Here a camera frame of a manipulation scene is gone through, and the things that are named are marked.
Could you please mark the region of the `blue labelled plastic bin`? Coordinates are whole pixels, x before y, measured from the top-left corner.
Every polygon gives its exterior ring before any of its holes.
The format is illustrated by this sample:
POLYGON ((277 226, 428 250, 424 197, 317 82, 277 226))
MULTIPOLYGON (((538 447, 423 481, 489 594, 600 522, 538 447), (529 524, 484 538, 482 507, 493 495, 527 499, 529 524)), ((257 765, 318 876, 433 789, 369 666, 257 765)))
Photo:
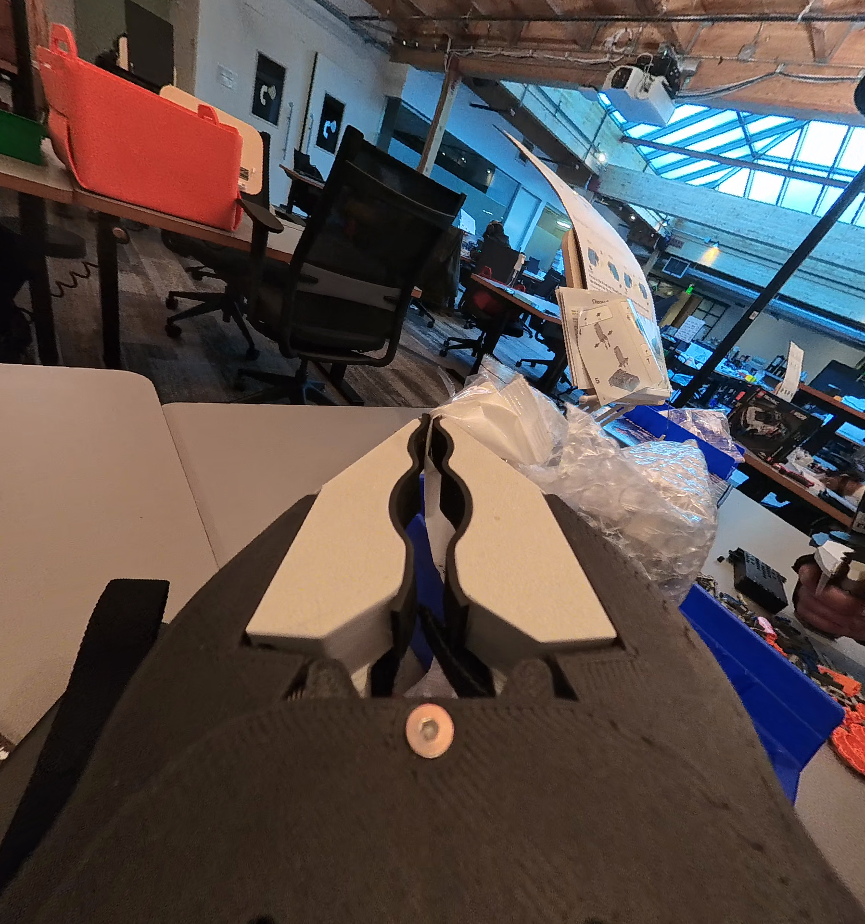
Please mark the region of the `blue labelled plastic bin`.
MULTIPOLYGON (((407 526, 415 552, 419 603, 443 615, 443 579, 433 562, 422 508, 407 526)), ((692 589, 680 611, 700 635, 746 708, 785 794, 794 804, 810 760, 843 720, 843 708, 782 655, 717 603, 692 589)), ((417 617, 405 670, 425 670, 405 690, 409 698, 453 698, 417 617)))

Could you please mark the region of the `white ceiling projector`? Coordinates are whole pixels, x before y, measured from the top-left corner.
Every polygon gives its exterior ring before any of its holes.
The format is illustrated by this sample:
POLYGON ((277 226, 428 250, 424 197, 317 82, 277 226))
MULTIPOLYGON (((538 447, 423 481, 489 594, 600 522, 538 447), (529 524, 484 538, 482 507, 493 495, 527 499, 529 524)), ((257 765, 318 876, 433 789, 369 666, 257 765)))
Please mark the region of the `white ceiling projector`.
POLYGON ((620 64, 606 77, 602 94, 630 123, 665 127, 676 110, 678 85, 649 66, 620 64))

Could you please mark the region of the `white folded paper sign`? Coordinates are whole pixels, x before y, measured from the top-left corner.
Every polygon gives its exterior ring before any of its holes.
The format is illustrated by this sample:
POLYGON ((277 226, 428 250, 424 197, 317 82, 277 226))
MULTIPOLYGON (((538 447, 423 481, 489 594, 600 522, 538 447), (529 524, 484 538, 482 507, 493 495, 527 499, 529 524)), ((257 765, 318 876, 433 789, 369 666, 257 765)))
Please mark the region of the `white folded paper sign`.
POLYGON ((774 394, 778 398, 793 401, 801 383, 804 358, 804 350, 794 341, 790 341, 785 358, 785 372, 781 382, 774 389, 774 394))

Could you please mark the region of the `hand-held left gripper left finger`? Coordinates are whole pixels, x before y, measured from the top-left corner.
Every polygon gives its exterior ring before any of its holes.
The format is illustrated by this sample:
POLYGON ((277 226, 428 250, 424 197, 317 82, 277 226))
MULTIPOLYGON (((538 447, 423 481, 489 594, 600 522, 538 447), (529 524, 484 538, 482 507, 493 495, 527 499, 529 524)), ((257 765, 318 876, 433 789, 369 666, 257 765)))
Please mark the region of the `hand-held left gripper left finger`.
POLYGON ((416 621, 407 526, 429 426, 409 422, 323 485, 247 625, 252 642, 367 667, 371 695, 394 692, 416 621))

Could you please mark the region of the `black printed cardboard box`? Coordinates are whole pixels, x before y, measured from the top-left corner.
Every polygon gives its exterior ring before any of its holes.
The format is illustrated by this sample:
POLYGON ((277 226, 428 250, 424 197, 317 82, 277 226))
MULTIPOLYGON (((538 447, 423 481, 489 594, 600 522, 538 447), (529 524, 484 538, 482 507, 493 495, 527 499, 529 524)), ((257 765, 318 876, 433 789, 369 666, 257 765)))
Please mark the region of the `black printed cardboard box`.
POLYGON ((745 393, 727 422, 736 443, 768 464, 784 463, 823 425, 818 416, 760 387, 745 393))

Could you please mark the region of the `pile of small building pieces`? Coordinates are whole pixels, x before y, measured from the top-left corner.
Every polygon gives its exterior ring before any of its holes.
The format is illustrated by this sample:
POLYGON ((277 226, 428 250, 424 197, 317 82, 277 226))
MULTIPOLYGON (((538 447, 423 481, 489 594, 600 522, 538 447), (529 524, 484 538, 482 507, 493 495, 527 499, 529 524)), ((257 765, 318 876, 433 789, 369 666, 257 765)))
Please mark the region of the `pile of small building pieces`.
MULTIPOLYGON (((707 574, 697 579, 684 604, 699 614, 702 629, 750 674, 760 674, 762 684, 789 710, 805 715, 811 700, 821 706, 833 701, 844 712, 865 703, 865 684, 819 648, 785 610, 771 615, 707 574)), ((831 730, 843 718, 834 720, 831 730)))

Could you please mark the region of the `black wall poster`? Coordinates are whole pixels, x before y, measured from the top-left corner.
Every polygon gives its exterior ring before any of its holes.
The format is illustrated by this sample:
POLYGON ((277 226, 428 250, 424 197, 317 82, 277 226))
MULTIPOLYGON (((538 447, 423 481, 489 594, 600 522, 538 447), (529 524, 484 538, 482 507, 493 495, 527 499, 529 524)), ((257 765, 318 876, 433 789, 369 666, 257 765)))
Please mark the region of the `black wall poster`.
POLYGON ((335 155, 343 130, 345 110, 345 103, 330 93, 324 94, 316 131, 317 149, 335 155))
POLYGON ((251 113, 276 126, 281 113, 287 69, 270 56, 257 52, 251 113))

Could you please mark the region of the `bubble wrap bag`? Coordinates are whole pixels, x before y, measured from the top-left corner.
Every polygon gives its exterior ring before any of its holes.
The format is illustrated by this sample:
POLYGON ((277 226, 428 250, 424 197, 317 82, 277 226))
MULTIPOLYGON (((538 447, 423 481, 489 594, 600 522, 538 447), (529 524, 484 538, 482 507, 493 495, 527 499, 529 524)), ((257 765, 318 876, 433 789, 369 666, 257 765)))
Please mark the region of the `bubble wrap bag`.
POLYGON ((694 439, 623 447, 586 412, 552 403, 547 462, 521 471, 600 530, 675 605, 700 576, 717 530, 705 457, 694 439))

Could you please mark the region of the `black mesh office chair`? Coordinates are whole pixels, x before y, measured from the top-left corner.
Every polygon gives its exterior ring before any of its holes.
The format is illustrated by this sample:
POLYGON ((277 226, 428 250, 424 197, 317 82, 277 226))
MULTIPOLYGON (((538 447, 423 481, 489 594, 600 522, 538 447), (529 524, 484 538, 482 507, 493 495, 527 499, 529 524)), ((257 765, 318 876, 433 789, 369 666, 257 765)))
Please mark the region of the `black mesh office chair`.
POLYGON ((290 261, 267 269, 267 241, 251 260, 245 317, 298 368, 239 369, 236 387, 249 379, 265 389, 237 402, 334 407, 310 366, 328 366, 343 392, 348 367, 390 365, 414 288, 463 202, 348 126, 290 261))

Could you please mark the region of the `beige tote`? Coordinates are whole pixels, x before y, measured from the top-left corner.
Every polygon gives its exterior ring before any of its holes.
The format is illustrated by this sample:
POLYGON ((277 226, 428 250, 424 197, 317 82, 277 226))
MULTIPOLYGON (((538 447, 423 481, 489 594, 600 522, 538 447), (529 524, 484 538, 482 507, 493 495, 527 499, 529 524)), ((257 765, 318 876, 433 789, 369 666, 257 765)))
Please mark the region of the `beige tote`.
MULTIPOLYGON (((160 95, 191 111, 198 111, 203 101, 174 85, 161 87, 160 95)), ((209 106, 220 124, 234 128, 242 139, 239 189, 251 197, 260 195, 264 184, 264 145, 260 133, 233 115, 209 106)))

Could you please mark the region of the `white instruction booklet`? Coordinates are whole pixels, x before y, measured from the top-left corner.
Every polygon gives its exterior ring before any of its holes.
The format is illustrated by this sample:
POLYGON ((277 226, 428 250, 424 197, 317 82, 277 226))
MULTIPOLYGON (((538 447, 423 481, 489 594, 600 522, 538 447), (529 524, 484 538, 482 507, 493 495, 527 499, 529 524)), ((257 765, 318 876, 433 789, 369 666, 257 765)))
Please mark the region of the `white instruction booklet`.
POLYGON ((657 322, 652 293, 646 276, 623 237, 584 200, 548 168, 518 139, 503 131, 516 146, 520 155, 537 168, 562 203, 567 220, 576 239, 581 265, 582 282, 574 287, 591 292, 607 292, 629 297, 639 314, 649 323, 650 337, 659 346, 660 329, 657 322))

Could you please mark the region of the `orange tote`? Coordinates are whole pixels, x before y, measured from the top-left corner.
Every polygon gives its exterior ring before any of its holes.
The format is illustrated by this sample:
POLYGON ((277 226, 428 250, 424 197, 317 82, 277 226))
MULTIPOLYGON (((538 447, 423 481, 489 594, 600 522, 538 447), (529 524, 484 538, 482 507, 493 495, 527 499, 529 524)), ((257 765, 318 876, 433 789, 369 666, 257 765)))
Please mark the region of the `orange tote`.
POLYGON ((242 220, 242 136, 200 103, 196 111, 79 57, 69 29, 52 24, 36 50, 47 133, 80 187, 202 225, 242 220))

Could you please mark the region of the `wooden background desk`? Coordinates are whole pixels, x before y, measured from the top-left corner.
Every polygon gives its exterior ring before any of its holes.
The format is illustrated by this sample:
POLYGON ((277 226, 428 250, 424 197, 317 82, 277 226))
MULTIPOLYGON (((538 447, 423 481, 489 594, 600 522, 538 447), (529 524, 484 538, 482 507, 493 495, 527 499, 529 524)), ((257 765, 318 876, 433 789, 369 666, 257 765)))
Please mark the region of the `wooden background desk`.
POLYGON ((806 506, 808 514, 792 514, 794 522, 847 526, 865 485, 865 400, 802 384, 793 404, 817 426, 782 458, 746 449, 741 469, 752 477, 751 496, 762 501, 774 493, 806 506))
POLYGON ((256 232, 254 223, 248 216, 242 218, 242 224, 233 232, 200 225, 171 214, 142 209, 130 203, 85 191, 72 180, 63 166, 35 166, 3 154, 0 154, 0 187, 29 194, 44 201, 74 204, 92 209, 99 214, 95 242, 99 267, 103 363, 109 369, 119 369, 121 366, 118 266, 113 234, 113 228, 121 219, 244 251, 250 250, 256 232))

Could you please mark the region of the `purple tinted clear bag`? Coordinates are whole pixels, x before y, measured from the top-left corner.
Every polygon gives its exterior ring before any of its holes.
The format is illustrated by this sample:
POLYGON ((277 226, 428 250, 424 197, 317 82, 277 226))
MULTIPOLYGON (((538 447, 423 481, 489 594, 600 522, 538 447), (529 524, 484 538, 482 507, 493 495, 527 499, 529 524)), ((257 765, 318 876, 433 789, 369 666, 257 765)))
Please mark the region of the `purple tinted clear bag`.
POLYGON ((719 410, 669 409, 665 416, 669 422, 691 433, 697 440, 730 453, 736 446, 730 432, 727 416, 719 410))

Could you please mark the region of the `small white plastic bag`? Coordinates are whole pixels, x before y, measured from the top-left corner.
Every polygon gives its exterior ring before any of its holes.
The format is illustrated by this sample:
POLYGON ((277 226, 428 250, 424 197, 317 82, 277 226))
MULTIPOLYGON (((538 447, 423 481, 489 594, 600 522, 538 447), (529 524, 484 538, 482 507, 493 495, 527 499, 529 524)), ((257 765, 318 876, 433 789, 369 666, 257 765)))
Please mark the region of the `small white plastic bag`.
POLYGON ((536 510, 543 492, 522 469, 546 465, 561 441, 565 422, 554 404, 521 375, 504 384, 480 374, 433 409, 431 417, 451 421, 516 471, 514 476, 498 475, 495 485, 487 484, 485 499, 494 502, 495 513, 509 515, 510 534, 522 548, 545 539, 551 511, 536 510))

